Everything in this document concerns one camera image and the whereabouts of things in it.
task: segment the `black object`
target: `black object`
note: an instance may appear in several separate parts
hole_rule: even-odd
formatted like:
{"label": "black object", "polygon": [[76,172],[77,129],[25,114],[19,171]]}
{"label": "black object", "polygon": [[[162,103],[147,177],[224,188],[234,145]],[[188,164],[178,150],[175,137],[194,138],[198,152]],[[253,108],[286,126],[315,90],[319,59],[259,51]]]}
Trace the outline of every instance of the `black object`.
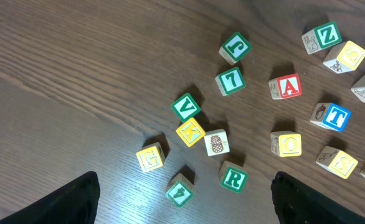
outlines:
{"label": "black object", "polygon": [[93,224],[100,184],[90,171],[28,207],[0,220],[0,224]]}
{"label": "black object", "polygon": [[277,172],[271,191],[280,224],[365,224],[364,217],[285,172]]}

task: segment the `yellow block face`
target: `yellow block face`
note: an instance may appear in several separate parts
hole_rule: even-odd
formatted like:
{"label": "yellow block face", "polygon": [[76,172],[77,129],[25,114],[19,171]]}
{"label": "yellow block face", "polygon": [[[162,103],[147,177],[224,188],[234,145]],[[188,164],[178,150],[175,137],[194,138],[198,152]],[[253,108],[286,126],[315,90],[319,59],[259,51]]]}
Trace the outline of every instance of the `yellow block face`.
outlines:
{"label": "yellow block face", "polygon": [[162,158],[156,146],[137,152],[137,158],[140,162],[141,169],[144,172],[148,172],[163,166]]}
{"label": "yellow block face", "polygon": [[339,151],[328,168],[334,174],[347,179],[357,164],[358,161],[355,158],[343,151]]}
{"label": "yellow block face", "polygon": [[177,128],[177,134],[185,142],[185,144],[187,144],[188,147],[191,147],[193,144],[203,138],[203,136],[205,136],[205,131],[196,122],[195,118],[189,118],[187,122]]}
{"label": "yellow block face", "polygon": [[357,44],[348,41],[338,55],[338,60],[351,70],[357,69],[365,57],[365,50]]}
{"label": "yellow block face", "polygon": [[300,134],[284,134],[280,136],[280,156],[300,156],[301,136]]}

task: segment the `blue block face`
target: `blue block face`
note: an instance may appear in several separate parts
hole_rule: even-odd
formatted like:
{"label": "blue block face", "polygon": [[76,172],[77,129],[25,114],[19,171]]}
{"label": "blue block face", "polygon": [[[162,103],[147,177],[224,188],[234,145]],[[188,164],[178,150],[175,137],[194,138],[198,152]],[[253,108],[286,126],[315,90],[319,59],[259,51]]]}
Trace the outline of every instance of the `blue block face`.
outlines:
{"label": "blue block face", "polygon": [[334,103],[328,109],[323,123],[338,131],[343,131],[351,116],[351,111]]}

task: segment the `wooden table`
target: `wooden table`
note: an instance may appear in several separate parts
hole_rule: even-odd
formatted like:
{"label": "wooden table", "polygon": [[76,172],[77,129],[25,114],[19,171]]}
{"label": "wooden table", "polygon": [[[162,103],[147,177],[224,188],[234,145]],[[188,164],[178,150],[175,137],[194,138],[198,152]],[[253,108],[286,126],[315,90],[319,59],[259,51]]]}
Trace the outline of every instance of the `wooden table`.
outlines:
{"label": "wooden table", "polygon": [[[336,21],[343,40],[365,48],[365,1],[0,1],[0,219],[89,170],[98,173],[97,223],[278,223],[270,184],[283,170],[365,217],[365,103],[307,55],[304,30]],[[222,96],[215,76],[230,68],[218,49],[235,31],[253,45],[238,66],[247,87]],[[297,72],[303,94],[272,100],[267,82]],[[206,131],[224,128],[230,154],[187,148],[170,104],[190,92]],[[318,102],[353,114],[343,133],[309,122]],[[301,134],[300,157],[270,150],[271,130]],[[164,167],[142,173],[135,153],[160,141]],[[315,164],[325,146],[359,164],[347,180]],[[225,159],[244,162],[241,194],[219,186]],[[179,171],[195,173],[182,209],[164,196]]]}

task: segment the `wood grain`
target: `wood grain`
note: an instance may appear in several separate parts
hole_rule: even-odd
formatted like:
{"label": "wood grain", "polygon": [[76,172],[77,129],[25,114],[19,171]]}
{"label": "wood grain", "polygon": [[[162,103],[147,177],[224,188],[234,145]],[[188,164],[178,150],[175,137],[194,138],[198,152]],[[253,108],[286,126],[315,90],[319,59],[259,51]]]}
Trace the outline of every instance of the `wood grain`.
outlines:
{"label": "wood grain", "polygon": [[[350,87],[365,75],[337,75],[307,55],[304,30],[336,21],[343,40],[365,48],[365,1],[0,1],[0,219],[88,170],[102,194],[97,223],[278,223],[270,184],[283,170],[365,217],[365,103]],[[214,77],[229,68],[218,49],[235,31],[253,45],[238,66],[247,87],[223,97]],[[303,94],[271,99],[267,82],[300,74]],[[170,104],[199,102],[206,131],[224,128],[231,153],[187,148]],[[320,102],[351,110],[343,133],[309,122]],[[271,153],[271,131],[301,134],[303,154]],[[142,173],[135,153],[168,144],[164,167]],[[315,164],[326,146],[359,161],[343,180]],[[239,194],[218,186],[224,159],[244,162]],[[174,208],[164,188],[184,165],[195,196]]]}

